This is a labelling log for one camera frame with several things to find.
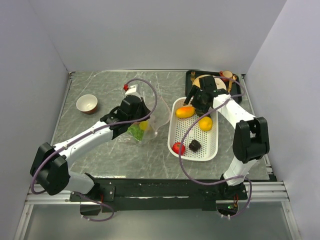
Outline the yellow green starfruit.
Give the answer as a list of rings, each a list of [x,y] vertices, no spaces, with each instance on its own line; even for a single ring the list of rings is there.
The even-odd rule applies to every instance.
[[[140,123],[139,123],[139,128],[142,130],[142,131],[146,131],[146,130],[148,130],[149,129],[149,121],[148,120],[146,120],[146,121],[141,121]]]

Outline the green grapes bunch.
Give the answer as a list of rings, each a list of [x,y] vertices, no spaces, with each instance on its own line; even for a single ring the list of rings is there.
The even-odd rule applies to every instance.
[[[131,125],[127,132],[137,141],[141,142],[144,137],[145,131],[140,128],[138,124]]]

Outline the orange yellow mango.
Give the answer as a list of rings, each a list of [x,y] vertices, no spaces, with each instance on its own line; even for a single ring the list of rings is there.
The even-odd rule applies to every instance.
[[[177,118],[185,119],[192,117],[196,112],[196,109],[193,106],[183,106],[178,108],[175,111],[175,115]]]

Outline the clear zip top bag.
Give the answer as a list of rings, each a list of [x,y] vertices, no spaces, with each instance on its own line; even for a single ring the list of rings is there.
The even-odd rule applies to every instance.
[[[129,144],[129,145],[143,145],[148,143],[157,137],[159,128],[167,124],[171,117],[171,110],[169,106],[164,101],[163,96],[160,92],[157,92],[157,105],[155,107],[154,112],[150,115],[148,120],[149,128],[144,131],[142,141],[135,140],[128,131],[122,134],[118,140],[121,143]]]

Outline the yellow pear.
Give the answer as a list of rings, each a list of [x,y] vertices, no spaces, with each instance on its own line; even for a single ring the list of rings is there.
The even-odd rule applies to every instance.
[[[213,127],[213,120],[210,117],[205,116],[204,118],[202,118],[198,121],[198,126],[199,126],[200,130],[202,130],[204,132],[208,132]]]

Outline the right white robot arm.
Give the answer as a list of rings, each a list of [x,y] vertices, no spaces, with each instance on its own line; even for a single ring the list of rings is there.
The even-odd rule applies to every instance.
[[[268,122],[264,117],[256,117],[242,108],[227,90],[218,89],[216,76],[199,79],[199,86],[193,85],[184,104],[191,104],[200,113],[201,119],[217,111],[234,128],[232,150],[234,157],[219,186],[219,195],[232,198],[236,186],[243,183],[251,167],[270,151]]]

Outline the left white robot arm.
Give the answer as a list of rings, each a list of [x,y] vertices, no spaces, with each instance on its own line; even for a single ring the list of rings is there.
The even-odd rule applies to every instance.
[[[128,95],[84,132],[55,145],[43,143],[30,169],[31,192],[38,193],[34,189],[38,183],[51,196],[69,190],[81,193],[88,201],[95,200],[100,193],[95,178],[88,173],[72,172],[70,166],[82,155],[125,133],[132,124],[149,119],[152,113],[142,97]]]

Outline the cream orange plate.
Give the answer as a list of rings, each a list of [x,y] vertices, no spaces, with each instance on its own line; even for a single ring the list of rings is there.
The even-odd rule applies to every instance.
[[[209,74],[203,74],[195,78],[195,80],[192,82],[192,85],[196,85],[197,87],[200,87],[200,79],[205,78],[205,77],[213,77],[212,75]],[[214,78],[216,88],[217,89],[224,89],[227,90],[227,87],[225,83],[220,79],[220,78]]]

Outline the orange cup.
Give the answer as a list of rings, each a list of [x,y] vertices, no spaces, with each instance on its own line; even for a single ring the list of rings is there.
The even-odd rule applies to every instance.
[[[223,81],[227,81],[228,79],[232,79],[233,78],[233,73],[229,70],[224,70],[224,71],[220,71],[219,72],[220,78]]]

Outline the black tray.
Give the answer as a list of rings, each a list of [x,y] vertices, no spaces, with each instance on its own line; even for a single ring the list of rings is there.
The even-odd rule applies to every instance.
[[[191,77],[192,77],[192,73],[194,72],[194,79],[196,79],[197,77],[201,76],[201,75],[214,75],[214,76],[220,76],[219,72],[214,72],[214,71],[203,71],[203,70],[188,70],[185,74],[185,91],[184,94],[185,96],[187,96],[192,88],[192,81],[191,81]],[[240,78],[238,75],[234,74],[236,77],[236,81],[238,83],[240,83]],[[224,86],[226,87],[226,89],[228,90],[229,88],[229,81],[223,81]],[[234,95],[240,95],[242,94],[242,89],[241,87],[236,84],[236,83],[232,83],[231,85],[231,90],[230,90],[230,95],[234,96]],[[239,104],[242,102],[242,96],[238,96],[235,97],[234,100]]]

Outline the gold spoon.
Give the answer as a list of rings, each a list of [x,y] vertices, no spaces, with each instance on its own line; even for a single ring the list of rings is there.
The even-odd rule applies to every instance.
[[[227,92],[230,94],[231,93],[231,90],[232,90],[232,84],[234,83],[234,81],[237,80],[237,76],[235,74],[232,75],[231,77],[232,80],[229,80],[228,81],[228,89],[227,89]]]

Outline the white brown bowl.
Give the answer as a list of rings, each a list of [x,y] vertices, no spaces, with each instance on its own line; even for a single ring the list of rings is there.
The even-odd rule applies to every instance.
[[[98,99],[92,94],[85,94],[78,98],[75,105],[80,112],[91,115],[98,109]]]

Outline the white perforated basket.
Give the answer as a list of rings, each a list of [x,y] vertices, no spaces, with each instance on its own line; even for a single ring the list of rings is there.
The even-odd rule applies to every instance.
[[[172,146],[176,142],[181,142],[185,133],[189,130],[191,125],[198,119],[198,116],[194,114],[188,118],[176,117],[176,110],[183,106],[185,101],[184,97],[180,97],[175,100],[172,106],[171,117],[169,121],[169,130],[167,137],[167,146],[169,151],[177,157],[178,154],[174,153]],[[210,118],[213,121],[213,125],[210,131],[200,130],[198,124],[189,130],[186,138],[184,139],[185,152],[181,156],[183,160],[206,162],[213,159],[218,152],[219,141],[219,121],[218,113],[213,112],[210,114]],[[192,152],[189,149],[189,144],[192,140],[197,140],[201,144],[201,149],[197,152]]]

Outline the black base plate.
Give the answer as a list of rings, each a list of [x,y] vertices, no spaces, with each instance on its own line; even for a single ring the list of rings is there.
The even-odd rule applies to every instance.
[[[70,195],[71,202],[103,203],[102,212],[187,210],[216,211],[217,201],[248,200],[252,190],[244,183],[197,184],[190,179],[97,178],[87,194]]]

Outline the aluminium rail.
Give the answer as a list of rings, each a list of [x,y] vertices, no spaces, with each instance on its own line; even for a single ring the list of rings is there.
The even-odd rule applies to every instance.
[[[26,205],[64,205],[77,204],[77,201],[70,201],[72,193],[69,190],[63,190],[56,195],[48,193],[33,194],[27,193],[24,201]],[[288,202],[290,200],[285,184],[283,182],[253,182],[251,202]]]

